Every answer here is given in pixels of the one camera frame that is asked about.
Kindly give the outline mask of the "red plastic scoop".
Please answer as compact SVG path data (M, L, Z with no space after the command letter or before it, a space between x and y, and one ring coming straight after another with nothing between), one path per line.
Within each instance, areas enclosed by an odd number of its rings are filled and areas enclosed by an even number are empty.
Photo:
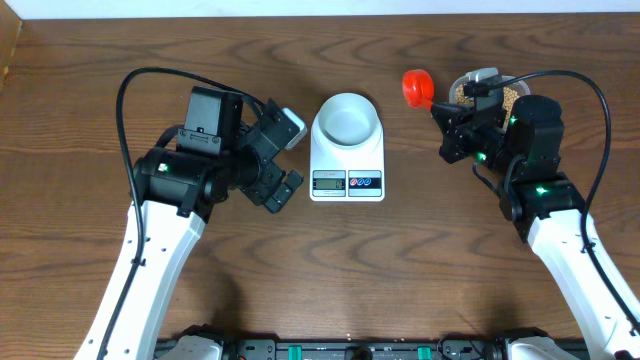
M402 78L402 91L410 107L431 110L435 89L432 77L425 70L416 69L405 72Z

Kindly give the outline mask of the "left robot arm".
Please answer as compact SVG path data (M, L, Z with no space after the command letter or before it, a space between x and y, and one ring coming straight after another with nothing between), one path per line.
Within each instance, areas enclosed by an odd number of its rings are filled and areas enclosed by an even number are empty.
M167 129L132 168L132 204L121 252L79 359L150 359L191 250L215 205L241 191L254 205L279 212L303 182L274 158L306 134L305 122L274 101L194 87L186 120Z

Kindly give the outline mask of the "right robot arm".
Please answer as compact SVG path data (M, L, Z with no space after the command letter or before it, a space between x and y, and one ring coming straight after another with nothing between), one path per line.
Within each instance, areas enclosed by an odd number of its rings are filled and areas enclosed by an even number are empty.
M507 128L499 104L434 103L441 156L475 155L500 176L493 187L504 217L551 273L592 359L639 356L639 301L604 249L586 201L559 171L564 125L560 105L545 96L516 100Z

